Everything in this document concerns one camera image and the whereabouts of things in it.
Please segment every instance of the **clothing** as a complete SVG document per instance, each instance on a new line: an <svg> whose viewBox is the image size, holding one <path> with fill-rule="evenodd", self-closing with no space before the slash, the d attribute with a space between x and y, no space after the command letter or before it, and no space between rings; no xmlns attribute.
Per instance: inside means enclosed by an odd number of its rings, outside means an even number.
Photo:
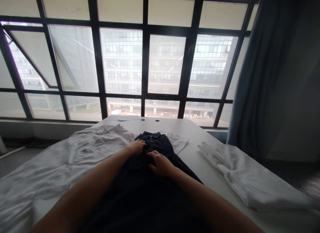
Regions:
<svg viewBox="0 0 320 233"><path fill-rule="evenodd" d="M60 189L76 183L90 169L118 152L136 137L137 134L119 124L87 128L48 147L2 177L0 232L21 232L22 230L16 230L18 226L19 229L28 231L32 226L32 208L39 212L37 219L40 219L43 212L53 206L54 201L47 201L50 207L37 210L39 205L35 204L37 199L41 196L47 199L48 192L56 194L54 199L60 198L63 195ZM187 143L179 136L169 135L169 137L177 145L176 153Z"/></svg>
<svg viewBox="0 0 320 233"><path fill-rule="evenodd" d="M231 145L198 146L246 206L257 210L320 209L319 202Z"/></svg>
<svg viewBox="0 0 320 233"><path fill-rule="evenodd" d="M201 182L173 152L168 138L144 132L136 139L146 141L142 154L125 163L78 232L211 232L180 187L148 167L154 161L146 153L157 150Z"/></svg>

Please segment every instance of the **window frame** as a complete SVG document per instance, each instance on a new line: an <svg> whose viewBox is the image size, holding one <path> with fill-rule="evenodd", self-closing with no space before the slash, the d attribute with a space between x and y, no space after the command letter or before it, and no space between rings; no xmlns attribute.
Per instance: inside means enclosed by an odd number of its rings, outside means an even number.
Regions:
<svg viewBox="0 0 320 233"><path fill-rule="evenodd" d="M239 57L239 53L242 47L242 43L245 37L249 37L251 31L247 30L251 14L254 5L258 3L259 0L195 0L193 17L191 27L181 27L181 26L165 26L165 25L149 25L148 24L148 0L143 0L143 23L120 23L120 22L104 22L99 21L98 18L98 4L97 0L88 0L90 20L73 20L73 19L55 19L46 18L44 5L42 0L36 0L40 18L35 17L20 17L20 16L5 16L0 15L0 21L9 22L25 22L25 23L40 23L43 27L38 26L18 26L18 25L0 25L0 50L2 51L3 57L7 64L8 70L10 72L12 81L14 83L15 89L10 88L0 88L0 92L16 92L20 98L21 104L26 114L26 119L20 118L6 118L0 117L0 119L17 119L17 120L35 120L35 121L52 121L52 122L74 122L74 123L96 123L90 121L73 121L70 120L68 107L66 105L65 95L73 96L93 96L100 98L101 114L102 119L108 116L107 113L107 101L106 98L137 98L141 99L141 116L144 117L145 114L145 100L175 100L179 101L178 109L178 119L183 119L185 105L187 101L191 102L209 102L209 103L219 103L219 108L216 114L215 122L212 127L202 127L204 129L226 129L218 127L222 109L225 103L232 104L233 100L226 99L229 86L232 80L233 72ZM247 10L244 16L241 30L229 30L229 29L209 29L209 28L199 28L201 11L203 1L215 1L215 2L231 2L231 3L245 3L247 4ZM95 63L98 79L99 92L73 92L64 91L61 84L61 79L58 71L58 66L55 58L55 53L53 50L53 45L51 41L51 36L49 32L49 24L56 25L69 25L69 26L89 26L92 30L93 36L93 46L95 53ZM101 38L100 38L100 28L118 28L118 29L139 29L143 31L142 34L142 81L141 81L141 95L135 94L114 94L106 93L106 85L104 79L104 68L103 68L103 57L101 49ZM13 56L9 49L9 45L6 42L5 32L10 32L10 30L18 31L31 31L31 32L44 32L47 40L47 45L57 81L58 91L42 91L42 90L27 90L23 88L18 70L14 63ZM148 93L148 74L149 74L149 46L150 46L150 35L164 35L164 36L182 36L186 37L184 58L182 62L181 78L179 84L179 92L176 95L173 94L158 94L158 93ZM207 99L207 98L190 98L187 97L189 81L191 76L191 68L193 63L193 56L195 52L195 45L198 34L212 34L212 35L225 35L225 36L237 36L238 42L236 44L234 56L231 62L230 70L227 76L226 84L223 89L221 99ZM30 106L28 104L26 93L37 93L37 94L55 94L60 95L61 102L64 110L66 120L47 120L47 119L35 119L31 113Z"/></svg>

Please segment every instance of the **white table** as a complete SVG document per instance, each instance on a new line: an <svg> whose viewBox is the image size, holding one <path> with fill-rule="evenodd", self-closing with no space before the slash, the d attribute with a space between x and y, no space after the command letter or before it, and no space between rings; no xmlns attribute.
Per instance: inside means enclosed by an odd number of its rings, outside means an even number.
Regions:
<svg viewBox="0 0 320 233"><path fill-rule="evenodd" d="M308 210L288 210L272 212L256 212L245 206L242 200L228 185L219 173L204 157L199 154L198 145L205 142L208 145L221 144L216 138L190 120L142 117L145 121L110 121L107 118L93 127L106 123L122 125L125 129L140 134L144 131L156 133L160 130L173 132L188 138L186 147L178 154L184 163L209 188L223 196L265 232L316 232L320 223L319 214Z"/></svg>

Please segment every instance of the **curtain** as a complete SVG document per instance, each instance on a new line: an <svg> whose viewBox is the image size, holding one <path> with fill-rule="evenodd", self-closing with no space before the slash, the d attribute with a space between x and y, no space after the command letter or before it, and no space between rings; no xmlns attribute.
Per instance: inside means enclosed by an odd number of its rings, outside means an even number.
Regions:
<svg viewBox="0 0 320 233"><path fill-rule="evenodd" d="M235 91L227 144L259 157L266 106L285 62L301 0L260 0Z"/></svg>

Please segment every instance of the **shirt collar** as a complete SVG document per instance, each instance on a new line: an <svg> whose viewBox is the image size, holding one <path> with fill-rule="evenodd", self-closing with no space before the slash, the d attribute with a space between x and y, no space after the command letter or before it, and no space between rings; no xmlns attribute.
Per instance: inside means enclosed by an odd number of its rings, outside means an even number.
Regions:
<svg viewBox="0 0 320 233"><path fill-rule="evenodd" d="M149 138L159 138L161 136L160 132L158 133L149 133L149 132L143 132L143 135L145 136L146 139L149 139Z"/></svg>

